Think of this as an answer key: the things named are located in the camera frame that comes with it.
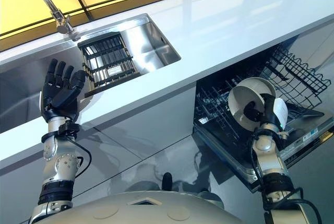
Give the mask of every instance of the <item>stainless steel sink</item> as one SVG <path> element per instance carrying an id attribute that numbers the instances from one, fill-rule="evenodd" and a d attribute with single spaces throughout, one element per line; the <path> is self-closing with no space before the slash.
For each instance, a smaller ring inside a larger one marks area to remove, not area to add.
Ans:
<path id="1" fill-rule="evenodd" d="M 147 14 L 85 32 L 78 42 L 61 40 L 16 56 L 0 66 L 0 133 L 40 116 L 39 92 L 52 58 L 82 69 L 82 52 L 77 44 L 110 32 L 120 32 L 141 75 L 181 59 Z M 80 99 L 88 90 L 86 84 Z"/>

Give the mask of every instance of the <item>open dishwasher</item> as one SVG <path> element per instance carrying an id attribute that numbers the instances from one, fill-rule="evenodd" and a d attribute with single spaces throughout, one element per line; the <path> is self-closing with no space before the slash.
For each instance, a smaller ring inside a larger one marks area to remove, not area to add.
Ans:
<path id="1" fill-rule="evenodd" d="M 282 44 L 264 50 L 197 82 L 194 129 L 252 192 L 259 182 L 252 168 L 249 147 L 252 132 L 233 118 L 230 90 L 249 77 L 270 81 L 277 98 L 288 107 L 287 140 L 277 143 L 289 168 L 328 140 L 334 132 L 331 113 L 320 110 L 319 94 L 331 84 L 322 74 L 302 63 Z"/>

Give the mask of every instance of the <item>chrome faucet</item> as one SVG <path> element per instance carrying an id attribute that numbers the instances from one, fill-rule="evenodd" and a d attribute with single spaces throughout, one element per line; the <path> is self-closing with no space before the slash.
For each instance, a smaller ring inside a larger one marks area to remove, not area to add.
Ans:
<path id="1" fill-rule="evenodd" d="M 68 37 L 73 40 L 77 41 L 80 39 L 78 37 L 78 32 L 71 26 L 69 23 L 70 15 L 65 15 L 60 11 L 55 4 L 52 2 L 52 0 L 44 0 L 49 9 L 51 10 L 52 17 L 56 20 L 56 28 L 57 31 L 62 34 L 67 34 Z"/>

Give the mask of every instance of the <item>white countertop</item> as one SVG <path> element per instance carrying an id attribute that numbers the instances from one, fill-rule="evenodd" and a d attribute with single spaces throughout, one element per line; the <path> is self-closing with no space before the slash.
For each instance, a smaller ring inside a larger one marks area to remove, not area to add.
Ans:
<path id="1" fill-rule="evenodd" d="M 78 123 L 94 127 L 303 31 L 334 19 L 332 0 L 164 0 L 78 26 L 79 31 L 147 13 L 182 58 L 95 95 Z M 56 33 L 7 50 L 0 61 L 62 38 Z M 43 118 L 0 134 L 1 168 L 41 150 Z"/>

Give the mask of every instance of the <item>dish drying rack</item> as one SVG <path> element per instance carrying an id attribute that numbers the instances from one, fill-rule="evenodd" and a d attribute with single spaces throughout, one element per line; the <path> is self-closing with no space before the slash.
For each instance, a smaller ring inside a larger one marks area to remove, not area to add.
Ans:
<path id="1" fill-rule="evenodd" d="M 119 32 L 82 41 L 78 47 L 88 77 L 85 98 L 140 76 Z"/>
<path id="2" fill-rule="evenodd" d="M 331 81 L 317 74 L 308 64 L 302 63 L 300 58 L 289 53 L 282 45 L 265 50 L 246 65 L 234 66 L 225 73 L 228 77 L 215 82 L 213 86 L 198 86 L 195 121 L 205 124 L 215 120 L 233 146 L 247 148 L 247 142 L 243 140 L 251 134 L 239 126 L 228 106 L 230 90 L 245 78 L 261 77 L 274 85 L 277 97 L 282 98 L 288 107 L 287 132 L 293 130 L 288 124 L 299 117 L 323 115 L 313 109 L 322 103 L 319 94 L 327 89 Z M 280 143 L 278 147 L 285 148 L 285 143 Z"/>

